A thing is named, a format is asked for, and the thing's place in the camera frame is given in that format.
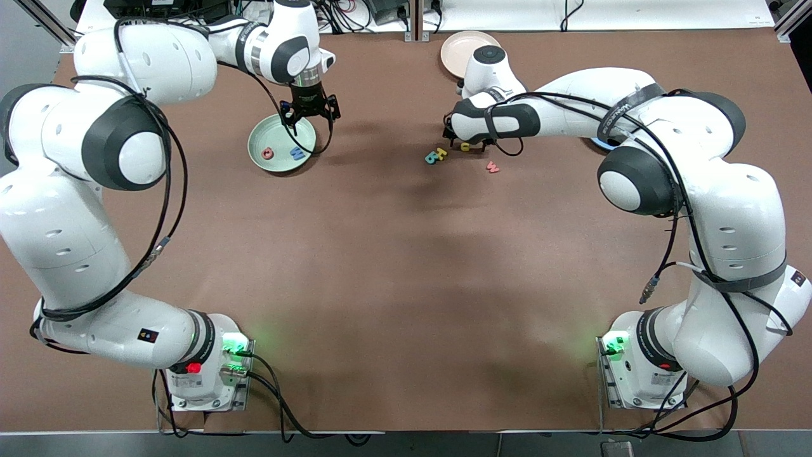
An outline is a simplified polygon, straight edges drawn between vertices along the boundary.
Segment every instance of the black square sticker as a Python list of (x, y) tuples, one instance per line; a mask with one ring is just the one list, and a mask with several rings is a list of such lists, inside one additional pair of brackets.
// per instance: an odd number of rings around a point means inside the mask
[(138, 332), (138, 339), (143, 342), (155, 343), (155, 340), (158, 339), (158, 332), (154, 330), (141, 329), (141, 331)]
[(793, 275), (793, 282), (798, 286), (801, 287), (806, 282), (806, 276), (803, 273), (795, 270), (795, 274)]

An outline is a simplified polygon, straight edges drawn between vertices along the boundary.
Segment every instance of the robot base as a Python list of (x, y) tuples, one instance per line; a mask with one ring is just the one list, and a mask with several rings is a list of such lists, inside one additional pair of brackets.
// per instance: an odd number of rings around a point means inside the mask
[[(200, 372), (176, 374), (166, 370), (174, 411), (225, 412), (245, 409), (251, 378), (233, 372), (226, 373), (222, 368), (237, 366), (249, 371), (253, 359), (233, 355), (226, 350), (224, 334), (242, 335), (234, 320), (222, 314), (209, 314), (209, 318), (216, 328), (216, 349), (201, 365)], [(247, 342), (244, 350), (253, 352), (253, 344), (253, 340)]]
[[(642, 315), (640, 311), (625, 312), (615, 320), (609, 332), (598, 338), (601, 354), (598, 363), (603, 368), (607, 398), (613, 408), (659, 409), (683, 373), (663, 370), (642, 354), (636, 336), (637, 322)], [(666, 401), (666, 407), (682, 401), (687, 384), (683, 378)]]

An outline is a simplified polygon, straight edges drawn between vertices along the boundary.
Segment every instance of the brown tabletop surface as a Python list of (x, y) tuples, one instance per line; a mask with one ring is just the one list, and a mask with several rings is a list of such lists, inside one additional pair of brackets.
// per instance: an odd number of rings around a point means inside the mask
[[(667, 89), (734, 100), (747, 133), (728, 160), (775, 177), (788, 260), (812, 272), (812, 98), (770, 29), (494, 35), (530, 88), (618, 66)], [(233, 317), (311, 429), (596, 429), (594, 338), (621, 312), (641, 309), (669, 223), (609, 204), (595, 178), (601, 156), (575, 138), (530, 139), (516, 158), (453, 150), (427, 165), (447, 145), (442, 117), (458, 100), (439, 61), (443, 38), (324, 37), (338, 55), (324, 85), (343, 116), (327, 152), (291, 176), (248, 158), (249, 132), (273, 111), (248, 76), (222, 68), (211, 94), (165, 107), (189, 159), (188, 205), (166, 253), (132, 289)], [(56, 82), (69, 85), (72, 74), (67, 57)], [(324, 137), (323, 120), (313, 122)], [(489, 160), (501, 171), (489, 174)], [(153, 231), (160, 197), (160, 189), (106, 191), (132, 257)], [(686, 233), (680, 226), (679, 259)], [(669, 270), (649, 304), (684, 299), (688, 282)], [(0, 287), (0, 430), (154, 429), (148, 371), (28, 337), (38, 294), (5, 244)], [(807, 316), (762, 365), (737, 428), (812, 427), (811, 346)], [(691, 407), (726, 393), (700, 390)], [(686, 425), (717, 427), (727, 413)], [(257, 391), (248, 411), (210, 415), (205, 428), (276, 430), (277, 414)], [(610, 411), (607, 427), (650, 418)]]

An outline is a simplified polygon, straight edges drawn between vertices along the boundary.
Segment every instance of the green plate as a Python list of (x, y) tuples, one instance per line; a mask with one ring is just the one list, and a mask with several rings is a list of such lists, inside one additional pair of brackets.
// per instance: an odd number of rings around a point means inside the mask
[[(302, 118), (296, 123), (296, 133), (296, 140), (305, 149), (313, 150), (316, 146), (316, 130), (307, 119)], [(262, 157), (262, 151), (266, 147), (271, 148), (274, 152), (274, 156), (270, 159)], [(280, 122), (279, 115), (266, 117), (248, 135), (248, 156), (259, 168), (269, 172), (290, 172), (301, 167), (310, 159), (311, 154), (306, 151), (302, 151), (296, 156), (292, 155), (291, 151), (294, 148), (298, 148), (298, 146), (285, 132), (285, 126)]]

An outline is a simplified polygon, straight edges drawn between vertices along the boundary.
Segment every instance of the white robotic arm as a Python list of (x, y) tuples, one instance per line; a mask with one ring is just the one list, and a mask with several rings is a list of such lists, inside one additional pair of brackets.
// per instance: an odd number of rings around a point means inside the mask
[[(487, 48), (493, 48), (490, 59), (483, 55)], [(482, 70), (487, 66), (492, 71)], [(685, 390), (683, 372), (733, 385), (788, 333), (782, 317), (790, 326), (801, 319), (812, 285), (786, 264), (775, 182), (760, 168), (723, 160), (745, 130), (735, 104), (710, 93), (666, 94), (651, 76), (625, 68), (570, 73), (523, 94), (516, 92), (504, 51), (493, 46), (474, 53), (465, 76), (462, 94), (469, 96), (447, 116), (445, 137), (483, 144), (507, 137), (611, 137), (621, 144), (599, 167), (598, 183), (613, 205), (641, 215), (690, 213), (686, 265), (695, 275), (688, 298), (624, 313), (601, 339), (612, 406), (674, 405)]]
[[(175, 405), (190, 411), (235, 406), (248, 339), (226, 316), (126, 289), (140, 271), (131, 270), (101, 190), (148, 189), (170, 171), (168, 124), (155, 105), (207, 94), (217, 61), (291, 85), (299, 109), (288, 123), (338, 117), (335, 96), (324, 98), (321, 87), (335, 56), (319, 48), (306, 0), (276, 0), (268, 27), (240, 18), (209, 28), (119, 21), (77, 42), (73, 89), (25, 85), (0, 102), (6, 156), (19, 164), (0, 178), (0, 234), (42, 294), (32, 335), (166, 369)], [(320, 97), (303, 100), (314, 88)], [(157, 236), (139, 265), (149, 266), (169, 241)]]

